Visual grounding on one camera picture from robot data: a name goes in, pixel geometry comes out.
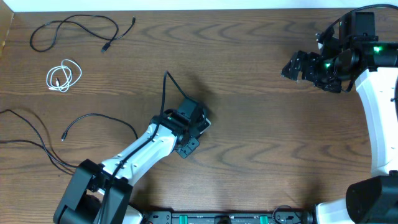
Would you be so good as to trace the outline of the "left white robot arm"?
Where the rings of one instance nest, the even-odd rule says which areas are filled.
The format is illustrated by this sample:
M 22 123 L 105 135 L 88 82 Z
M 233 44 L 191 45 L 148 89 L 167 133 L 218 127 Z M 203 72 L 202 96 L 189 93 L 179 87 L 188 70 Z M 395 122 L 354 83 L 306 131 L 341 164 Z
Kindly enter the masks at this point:
M 142 213 L 129 204 L 133 186 L 159 160 L 172 152 L 186 158 L 210 126 L 173 112 L 155 116 L 145 133 L 100 164 L 87 159 L 76 169 L 54 213 L 54 223 L 140 223 Z

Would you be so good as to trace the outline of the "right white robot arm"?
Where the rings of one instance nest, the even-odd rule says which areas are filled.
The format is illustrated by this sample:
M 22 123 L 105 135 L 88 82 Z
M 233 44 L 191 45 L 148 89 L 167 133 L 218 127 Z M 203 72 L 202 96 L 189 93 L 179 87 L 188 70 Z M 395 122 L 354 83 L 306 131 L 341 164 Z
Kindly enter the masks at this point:
M 343 198 L 303 212 L 302 223 L 397 223 L 397 44 L 357 42 L 336 55 L 298 51 L 281 74 L 333 93 L 349 80 L 371 142 L 371 178 L 351 184 Z

